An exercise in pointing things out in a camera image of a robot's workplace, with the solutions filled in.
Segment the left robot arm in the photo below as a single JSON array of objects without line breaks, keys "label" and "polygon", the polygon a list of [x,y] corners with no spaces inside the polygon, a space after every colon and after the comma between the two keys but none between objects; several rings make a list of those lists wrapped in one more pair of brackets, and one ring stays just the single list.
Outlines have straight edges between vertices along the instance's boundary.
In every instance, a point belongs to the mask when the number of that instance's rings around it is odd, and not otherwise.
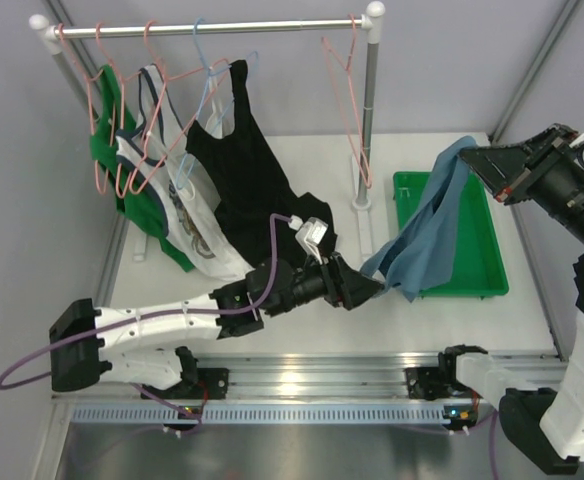
[{"label": "left robot arm", "polygon": [[186,301],[137,309],[70,304],[49,329],[51,386],[66,393],[98,383],[133,383],[186,397],[197,388],[197,361],[187,344],[261,330],[274,317],[322,299],[353,310],[377,295],[381,282],[333,253],[300,268],[267,261],[240,281]]}]

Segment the blue tank top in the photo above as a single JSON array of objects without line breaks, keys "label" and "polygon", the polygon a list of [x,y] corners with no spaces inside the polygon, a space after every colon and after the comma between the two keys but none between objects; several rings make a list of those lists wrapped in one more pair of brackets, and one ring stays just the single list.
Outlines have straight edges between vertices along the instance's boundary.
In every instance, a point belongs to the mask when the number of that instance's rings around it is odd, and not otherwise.
[{"label": "blue tank top", "polygon": [[476,145],[473,137],[463,136],[437,156],[416,211],[398,236],[361,266],[361,273],[383,277],[385,292],[396,289],[413,301],[451,279],[461,196],[470,175],[459,154]]}]

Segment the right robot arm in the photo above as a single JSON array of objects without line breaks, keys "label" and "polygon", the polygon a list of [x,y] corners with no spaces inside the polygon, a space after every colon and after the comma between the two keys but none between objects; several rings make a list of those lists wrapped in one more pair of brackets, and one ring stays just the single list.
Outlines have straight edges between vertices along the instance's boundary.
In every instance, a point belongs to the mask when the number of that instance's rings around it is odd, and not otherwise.
[{"label": "right robot arm", "polygon": [[[468,147],[460,159],[504,205],[532,200],[584,245],[584,135],[554,124],[509,146]],[[541,388],[498,365],[477,346],[438,356],[438,382],[450,396],[475,391],[492,405],[506,438],[547,475],[584,463],[584,253],[573,265],[576,336],[558,389]]]}]

